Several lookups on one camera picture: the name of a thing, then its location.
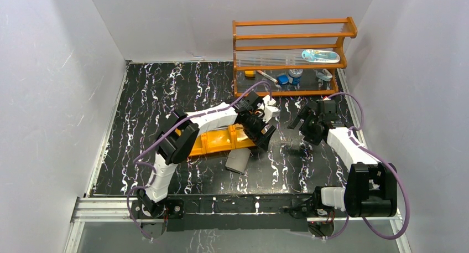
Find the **yellow three-compartment organizer tray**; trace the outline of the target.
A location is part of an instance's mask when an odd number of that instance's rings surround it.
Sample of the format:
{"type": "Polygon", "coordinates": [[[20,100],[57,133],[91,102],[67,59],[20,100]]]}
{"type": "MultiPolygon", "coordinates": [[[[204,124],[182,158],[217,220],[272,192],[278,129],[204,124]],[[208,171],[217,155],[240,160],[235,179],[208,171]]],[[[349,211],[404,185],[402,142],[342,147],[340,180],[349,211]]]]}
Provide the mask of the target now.
{"type": "Polygon", "coordinates": [[[190,152],[185,147],[181,151],[177,150],[175,157],[202,156],[255,146],[256,144],[246,135],[244,127],[241,124],[234,124],[199,135],[190,152]]]}

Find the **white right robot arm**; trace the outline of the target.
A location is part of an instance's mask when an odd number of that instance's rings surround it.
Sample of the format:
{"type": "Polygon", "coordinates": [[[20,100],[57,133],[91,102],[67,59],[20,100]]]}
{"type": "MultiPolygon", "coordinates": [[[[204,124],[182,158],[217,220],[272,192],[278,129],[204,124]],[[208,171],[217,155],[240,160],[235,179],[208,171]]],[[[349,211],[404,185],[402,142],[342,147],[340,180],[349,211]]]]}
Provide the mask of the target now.
{"type": "Polygon", "coordinates": [[[397,180],[390,168],[364,151],[351,125],[343,122],[334,100],[317,100],[301,108],[289,129],[299,127],[304,141],[329,145],[348,170],[343,187],[316,187],[307,204],[315,210],[338,209],[348,216],[391,217],[397,212],[397,180]]]}

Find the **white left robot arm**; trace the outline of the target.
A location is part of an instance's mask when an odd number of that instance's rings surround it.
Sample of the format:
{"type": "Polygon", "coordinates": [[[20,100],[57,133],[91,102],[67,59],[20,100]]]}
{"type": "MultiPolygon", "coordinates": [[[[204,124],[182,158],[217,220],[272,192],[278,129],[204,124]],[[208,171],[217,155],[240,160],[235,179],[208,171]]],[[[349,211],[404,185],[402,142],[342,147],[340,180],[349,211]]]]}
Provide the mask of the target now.
{"type": "Polygon", "coordinates": [[[165,199],[176,167],[188,158],[199,136],[240,124],[255,146],[266,150],[275,127],[268,130],[265,127],[279,112],[273,98],[260,97],[254,91],[202,111],[172,112],[159,126],[156,142],[136,159],[136,163],[141,164],[139,159],[155,150],[149,182],[136,188],[138,200],[152,217],[161,217],[166,210],[165,199]]]}

